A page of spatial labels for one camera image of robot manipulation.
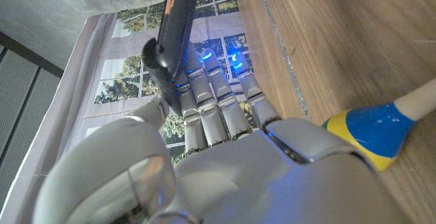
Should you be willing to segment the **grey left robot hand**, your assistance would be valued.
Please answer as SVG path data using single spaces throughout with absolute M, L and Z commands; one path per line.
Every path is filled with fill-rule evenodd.
M 163 96 L 86 137 L 51 169 L 34 223 L 409 223 L 345 140 L 282 119 L 252 77 L 252 131 L 191 43 L 149 41 Z

